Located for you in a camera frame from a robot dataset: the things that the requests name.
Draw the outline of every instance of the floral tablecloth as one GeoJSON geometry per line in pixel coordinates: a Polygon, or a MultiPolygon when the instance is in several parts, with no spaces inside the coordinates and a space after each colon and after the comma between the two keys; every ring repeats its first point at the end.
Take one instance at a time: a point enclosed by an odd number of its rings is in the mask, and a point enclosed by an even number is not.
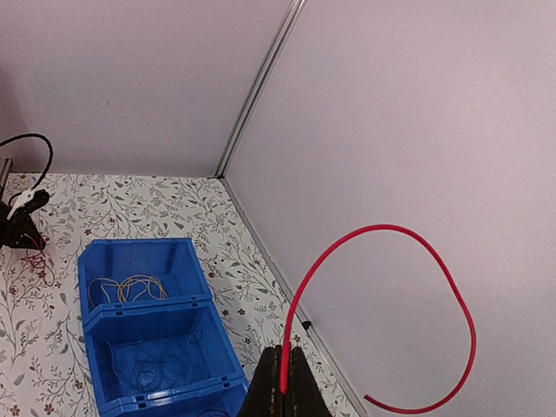
{"type": "MultiPolygon", "coordinates": [[[[11,175],[4,199],[33,178],[11,175]]],[[[219,181],[52,174],[43,186],[50,203],[34,219],[48,238],[44,258],[0,250],[1,415],[97,415],[76,278],[92,239],[192,237],[248,377],[262,349],[280,343],[288,302],[219,181]]],[[[330,410],[355,416],[301,324],[294,329],[330,410]]]]}

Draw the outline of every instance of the floral patterned surface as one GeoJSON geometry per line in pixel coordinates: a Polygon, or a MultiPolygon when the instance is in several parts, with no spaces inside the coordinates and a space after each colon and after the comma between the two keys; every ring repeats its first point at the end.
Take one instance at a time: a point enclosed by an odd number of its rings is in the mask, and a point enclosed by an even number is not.
{"type": "MultiPolygon", "coordinates": [[[[33,178],[11,175],[4,198],[33,178]]],[[[34,219],[48,238],[44,256],[0,250],[0,415],[97,415],[76,286],[92,239],[192,237],[248,377],[281,342],[288,302],[219,181],[63,174],[43,186],[50,203],[34,219]]],[[[298,321],[294,332],[333,415],[354,417],[298,321]]]]}

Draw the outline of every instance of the blue plastic crate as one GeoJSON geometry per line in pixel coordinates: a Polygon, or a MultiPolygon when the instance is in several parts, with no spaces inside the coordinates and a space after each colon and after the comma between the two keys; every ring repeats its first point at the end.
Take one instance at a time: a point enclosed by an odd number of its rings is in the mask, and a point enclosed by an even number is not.
{"type": "Polygon", "coordinates": [[[102,417],[236,417],[247,394],[247,379],[112,408],[102,417]]]}
{"type": "Polygon", "coordinates": [[[101,312],[85,347],[101,414],[245,377],[212,301],[101,312]]]}
{"type": "MultiPolygon", "coordinates": [[[[114,308],[142,308],[212,299],[191,239],[96,240],[83,251],[77,264],[84,326],[95,314],[114,308]],[[121,303],[117,287],[98,280],[110,278],[122,283],[133,275],[158,278],[168,298],[155,300],[144,291],[144,285],[136,284],[128,294],[130,302],[121,303]]],[[[152,294],[159,296],[154,286],[152,294]]]]}

